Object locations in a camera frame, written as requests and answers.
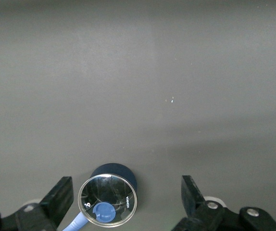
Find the gray wall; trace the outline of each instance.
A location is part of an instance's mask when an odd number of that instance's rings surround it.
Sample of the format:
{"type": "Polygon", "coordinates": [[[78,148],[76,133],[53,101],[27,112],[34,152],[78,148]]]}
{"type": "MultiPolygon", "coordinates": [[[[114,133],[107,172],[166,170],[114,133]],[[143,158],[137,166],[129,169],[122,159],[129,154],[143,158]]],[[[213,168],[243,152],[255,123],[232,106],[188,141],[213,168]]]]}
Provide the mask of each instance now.
{"type": "Polygon", "coordinates": [[[0,0],[0,212],[109,162],[138,178],[115,230],[171,230],[181,175],[276,220],[276,1],[0,0]]]}

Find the blue plastic part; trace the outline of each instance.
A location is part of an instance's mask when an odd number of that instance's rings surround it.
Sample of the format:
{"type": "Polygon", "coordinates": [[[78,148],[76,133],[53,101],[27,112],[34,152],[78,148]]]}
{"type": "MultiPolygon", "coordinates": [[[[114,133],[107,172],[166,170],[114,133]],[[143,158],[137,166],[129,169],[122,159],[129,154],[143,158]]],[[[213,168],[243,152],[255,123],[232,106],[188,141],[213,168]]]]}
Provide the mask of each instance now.
{"type": "Polygon", "coordinates": [[[134,173],[126,166],[117,164],[117,163],[109,163],[102,166],[99,166],[94,170],[91,177],[100,174],[115,174],[117,176],[123,177],[126,179],[137,192],[137,180],[134,173]]]}
{"type": "Polygon", "coordinates": [[[103,223],[108,223],[115,218],[115,209],[108,202],[100,202],[93,208],[93,213],[96,215],[96,220],[103,223]]]}
{"type": "Polygon", "coordinates": [[[87,223],[88,219],[82,212],[80,212],[71,224],[69,224],[63,231],[78,231],[87,223]]]}

